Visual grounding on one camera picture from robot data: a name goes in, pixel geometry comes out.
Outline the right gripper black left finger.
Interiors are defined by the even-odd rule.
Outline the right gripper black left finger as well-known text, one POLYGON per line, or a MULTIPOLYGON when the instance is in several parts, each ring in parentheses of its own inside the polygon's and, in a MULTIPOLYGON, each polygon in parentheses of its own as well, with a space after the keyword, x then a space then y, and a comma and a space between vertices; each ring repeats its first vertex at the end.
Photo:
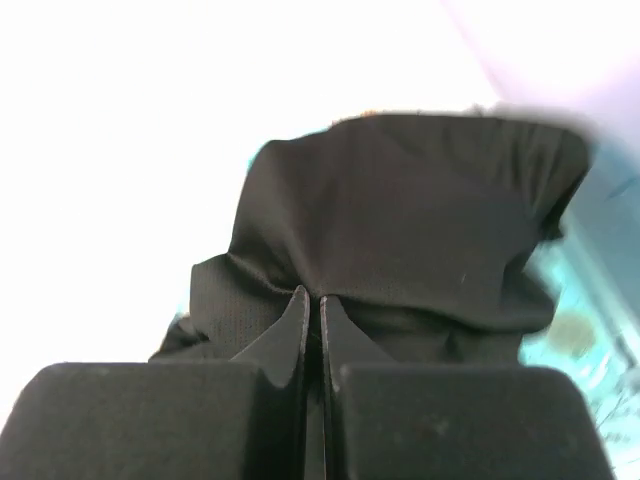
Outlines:
POLYGON ((299 479, 306 292, 228 360, 59 363, 1 433, 5 479, 299 479))

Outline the black t-shirt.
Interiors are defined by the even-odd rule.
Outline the black t-shirt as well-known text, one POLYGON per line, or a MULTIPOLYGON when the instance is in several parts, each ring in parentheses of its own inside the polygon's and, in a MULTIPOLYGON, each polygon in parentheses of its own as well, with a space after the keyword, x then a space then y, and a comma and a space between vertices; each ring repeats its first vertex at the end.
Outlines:
POLYGON ((382 114, 271 141, 158 356, 232 357, 303 288, 399 360, 514 362, 555 313, 526 263, 561 237, 590 164, 580 131, 495 116, 382 114))

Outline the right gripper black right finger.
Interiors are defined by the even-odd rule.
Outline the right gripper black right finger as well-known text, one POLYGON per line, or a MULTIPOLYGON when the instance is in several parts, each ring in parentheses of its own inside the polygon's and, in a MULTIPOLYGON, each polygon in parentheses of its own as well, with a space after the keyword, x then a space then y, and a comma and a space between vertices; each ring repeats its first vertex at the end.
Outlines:
POLYGON ((429 366, 387 355, 320 303, 329 479, 601 480, 611 475, 580 391, 523 366, 429 366))

